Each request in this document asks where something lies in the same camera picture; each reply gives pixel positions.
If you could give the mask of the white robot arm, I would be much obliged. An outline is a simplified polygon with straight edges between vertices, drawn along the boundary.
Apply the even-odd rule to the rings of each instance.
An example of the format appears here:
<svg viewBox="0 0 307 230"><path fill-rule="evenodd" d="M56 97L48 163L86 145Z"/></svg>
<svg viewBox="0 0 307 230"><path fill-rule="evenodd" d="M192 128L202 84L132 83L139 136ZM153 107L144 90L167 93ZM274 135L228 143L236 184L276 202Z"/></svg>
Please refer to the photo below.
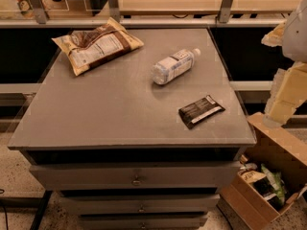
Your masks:
<svg viewBox="0 0 307 230"><path fill-rule="evenodd" d="M302 0L289 18L266 34L261 43L282 48L294 64L274 75L271 96L265 107L263 123L281 127L307 101L307 0Z"/></svg>

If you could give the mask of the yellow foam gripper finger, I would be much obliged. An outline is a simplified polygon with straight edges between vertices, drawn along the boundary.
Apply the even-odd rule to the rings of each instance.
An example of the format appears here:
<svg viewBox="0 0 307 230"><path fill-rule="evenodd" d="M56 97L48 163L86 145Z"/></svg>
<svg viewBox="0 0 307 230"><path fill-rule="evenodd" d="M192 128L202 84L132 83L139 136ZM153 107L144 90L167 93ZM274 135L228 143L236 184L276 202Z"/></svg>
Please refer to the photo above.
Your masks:
<svg viewBox="0 0 307 230"><path fill-rule="evenodd" d="M286 23L282 22L278 26L276 26L272 31L270 31L268 34L265 34L261 39L261 43L270 47L281 46L283 42L285 25Z"/></svg>
<svg viewBox="0 0 307 230"><path fill-rule="evenodd" d="M307 101L307 64L295 62L288 70L278 69L270 93L263 122L267 127L281 127Z"/></svg>

